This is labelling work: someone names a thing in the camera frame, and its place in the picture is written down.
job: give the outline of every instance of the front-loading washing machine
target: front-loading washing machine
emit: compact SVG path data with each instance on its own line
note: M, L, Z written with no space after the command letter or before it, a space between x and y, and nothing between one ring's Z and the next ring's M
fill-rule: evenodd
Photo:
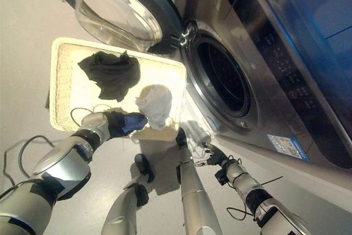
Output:
M106 44L170 57L179 52L188 90L216 133L293 159L352 168L348 135L316 96L318 87L262 0L65 1Z

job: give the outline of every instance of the gray floor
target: gray floor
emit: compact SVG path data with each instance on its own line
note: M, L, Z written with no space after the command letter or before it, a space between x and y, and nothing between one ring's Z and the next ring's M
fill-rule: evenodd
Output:
M54 130L44 108L50 79L51 43L57 37L93 40L76 22L74 12L62 0L1 0L1 157L8 156L8 171L16 182L25 178L17 166L17 154L25 139L43 134L60 140L69 133ZM33 143L24 154L24 167L30 171L48 150ZM99 234L112 202L131 179L134 155L143 152L156 170L149 189L150 202L138 211L138 234L184 234L180 188L176 181L177 152L174 143L128 139L111 140L98 149L90 163L92 177L72 199L58 202L45 231L49 234ZM224 150L227 154L236 153ZM279 172L243 158L244 165L259 181ZM233 190L221 187L214 174L217 168L199 168L199 175L213 202L224 234L259 234L252 219L230 218L226 206L243 205ZM10 186L1 175L1 190ZM282 179L267 189L295 213L308 221L313 234L352 234L352 215Z

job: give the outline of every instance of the black cable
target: black cable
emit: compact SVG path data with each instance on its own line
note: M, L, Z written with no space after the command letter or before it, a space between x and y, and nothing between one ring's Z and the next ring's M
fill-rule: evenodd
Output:
M204 149L202 149L202 155L200 155L199 153L198 153L198 151L197 151L197 146L193 149L193 151L197 154L197 156L199 157L199 158L204 158L205 157L205 150Z
M230 156L228 157L229 160L232 160L231 157L232 157L232 159L233 159L233 156L230 155ZM241 165L241 164L242 164L242 159L241 159L241 158L238 158L238 159L237 159L237 162ZM275 178L275 179L272 179L272 180L270 180L270 181L268 181L268 182L262 183L261 185L265 185L265 184L274 182L274 181L279 180L279 179L281 179L281 178L283 178L283 176L280 176L280 177ZM229 182L227 182L227 185L228 185L229 187L231 187L232 189L235 189L233 186L230 185ZM253 216L253 214L247 212L247 206L246 206L246 204L245 204L244 202L243 202L243 205L244 205L244 210L237 209L237 208L235 208L235 207L227 207L227 208L226 208L226 211L230 214L230 216L231 216L232 218L234 218L235 220L239 220L239 221L245 220L247 215ZM235 211L238 211L238 212L242 212L242 213L244 213L244 216L243 216L242 218L237 218L237 217L235 217L235 216L233 216L233 215L231 214L230 210L235 210Z
M75 110L87 110L87 111L89 111L91 114L93 113L93 111L91 111L91 110L89 110L88 108L85 108L85 107L75 107L75 108L73 108L73 109L71 110L71 112L70 112L71 119L72 119L72 121L80 128L81 125L78 124L77 121L75 121L75 119L73 118L73 115L72 115Z
M283 176L280 176L280 177L275 178L275 179L272 179L272 180L270 180L270 181L268 181L268 182L262 183L261 185L265 185L265 184L268 184L268 183L274 182L274 181L279 180L279 179L281 179L281 178L283 178Z
M7 152L9 150L11 150L13 147L8 148L5 152L4 152L4 167L2 169L2 173L4 174L4 176L6 176L10 182L11 185L14 187L15 186L15 181L13 180L13 178L6 172L6 166L7 166Z
M232 218L234 218L235 220L242 221L242 220L246 219L247 215L253 216L253 214L247 212L247 206L246 206L246 204L244 202L243 202L243 205L244 205L244 210L236 209L234 207L227 207L226 210L231 215ZM238 212L242 212L242 213L244 213L244 216L242 218L237 218L237 217L235 217L234 215L231 214L230 210L236 210Z
M94 107L93 107L93 113L95 113L95 108L97 107L97 106L106 106L106 107L109 107L109 109L111 109L112 107L111 106L109 106L109 105L107 105L107 104L98 104L98 105L95 105Z
M11 191L15 190L17 187L19 187L20 185L24 184L24 183L42 183L43 180L42 179L29 179L23 182L19 182L18 184L10 187L9 189L7 189L4 193L2 193L0 195L0 199L2 199L4 196L6 196L8 193L10 193Z
M36 138L43 138L43 139L46 140L46 142L47 142L50 146L55 147L54 144L53 144L51 141L49 141L49 140L48 140L45 136L43 136L43 135L36 135L36 136L30 138L29 140L27 140L27 141L22 145L22 147L21 147L21 149L20 149L20 152L18 153L18 167L20 168L21 173L22 173L26 178L29 178L29 174L27 174L27 172L26 172L26 171L24 170L24 168L23 168L23 165L22 165L22 155L23 155L24 150L25 150L26 147L28 146L28 144L30 144L30 143L31 143L34 139L36 139Z

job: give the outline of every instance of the door hinge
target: door hinge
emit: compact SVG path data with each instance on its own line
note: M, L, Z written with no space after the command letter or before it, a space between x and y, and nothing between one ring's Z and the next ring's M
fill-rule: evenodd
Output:
M183 46L185 46L187 44L189 34L190 34L190 30L189 29L186 29L185 33L181 33L181 38L180 38L181 47L183 47Z

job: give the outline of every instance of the wicker basket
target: wicker basket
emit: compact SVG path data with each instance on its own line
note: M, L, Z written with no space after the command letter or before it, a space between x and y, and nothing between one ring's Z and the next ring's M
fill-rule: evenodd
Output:
M53 128L68 132L78 129L70 113L74 108L87 108L92 112L117 109L122 112L139 112L135 98L146 86L163 85L172 94L172 108L166 126L158 131L147 124L143 130L130 134L134 139L173 140L178 131L183 96L186 86L186 69L182 63L156 57L150 54L127 50L128 55L136 57L140 63L141 78L130 88L123 101L101 100L100 88L90 81L78 66L84 58L103 51L120 56L126 49L95 42L58 38L52 45L50 82L50 122ZM72 112L80 124L89 111L77 109Z

